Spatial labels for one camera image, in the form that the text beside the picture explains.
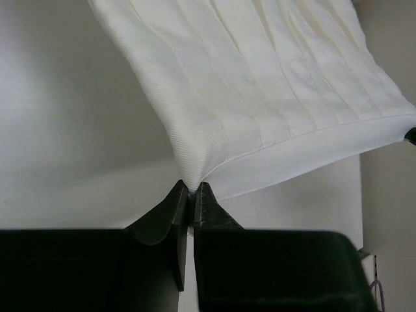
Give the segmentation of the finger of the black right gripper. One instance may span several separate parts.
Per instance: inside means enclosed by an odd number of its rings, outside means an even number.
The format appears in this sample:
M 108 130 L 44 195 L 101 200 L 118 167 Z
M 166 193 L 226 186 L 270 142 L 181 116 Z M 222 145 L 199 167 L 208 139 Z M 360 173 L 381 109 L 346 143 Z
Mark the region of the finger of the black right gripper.
M 416 128 L 411 128 L 404 136 L 406 142 L 410 142 L 413 145 L 416 145 Z

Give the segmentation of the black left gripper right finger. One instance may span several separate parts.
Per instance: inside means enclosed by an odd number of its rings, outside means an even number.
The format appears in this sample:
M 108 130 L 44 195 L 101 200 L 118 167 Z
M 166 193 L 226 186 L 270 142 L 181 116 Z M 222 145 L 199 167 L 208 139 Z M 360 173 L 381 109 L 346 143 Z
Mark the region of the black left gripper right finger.
M 200 311 L 376 311 L 359 253 L 334 231 L 244 229 L 211 186 L 196 191 Z

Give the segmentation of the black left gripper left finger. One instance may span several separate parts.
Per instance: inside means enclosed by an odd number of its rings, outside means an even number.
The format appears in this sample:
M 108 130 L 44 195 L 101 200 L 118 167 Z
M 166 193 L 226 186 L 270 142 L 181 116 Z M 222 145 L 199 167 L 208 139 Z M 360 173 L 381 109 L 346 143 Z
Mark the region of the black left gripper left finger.
M 1 232 L 2 311 L 177 311 L 185 286 L 188 190 L 123 229 Z

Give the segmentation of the white pleated skirt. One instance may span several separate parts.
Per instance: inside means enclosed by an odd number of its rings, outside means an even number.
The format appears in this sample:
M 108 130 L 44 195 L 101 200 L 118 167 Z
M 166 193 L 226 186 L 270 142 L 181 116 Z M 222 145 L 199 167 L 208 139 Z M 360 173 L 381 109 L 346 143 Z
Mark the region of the white pleated skirt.
M 415 107 L 351 1 L 91 1 L 190 191 L 257 191 L 400 142 Z

